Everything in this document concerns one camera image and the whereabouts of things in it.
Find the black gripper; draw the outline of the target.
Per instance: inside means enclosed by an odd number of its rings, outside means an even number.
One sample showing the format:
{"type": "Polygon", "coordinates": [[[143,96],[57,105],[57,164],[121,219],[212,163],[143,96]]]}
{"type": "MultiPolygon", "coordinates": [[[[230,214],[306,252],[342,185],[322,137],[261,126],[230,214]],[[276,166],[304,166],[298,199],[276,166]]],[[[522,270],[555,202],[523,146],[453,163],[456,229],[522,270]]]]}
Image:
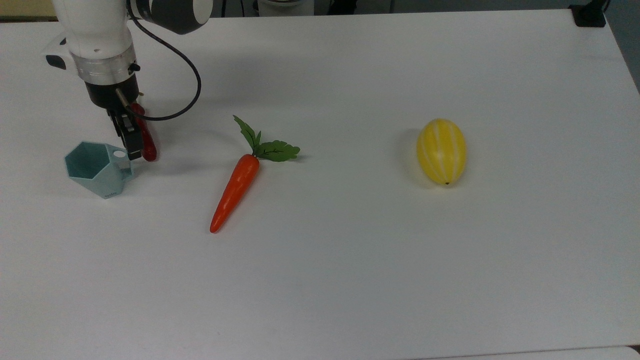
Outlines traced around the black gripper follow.
{"type": "Polygon", "coordinates": [[[123,116],[121,112],[125,112],[125,107],[117,94],[117,90],[120,90],[128,104],[137,102],[139,96],[137,75],[132,75],[117,84],[96,85],[85,82],[85,86],[91,102],[108,111],[116,134],[122,138],[128,159],[133,161],[141,158],[144,148],[142,130],[135,118],[123,116]]]}

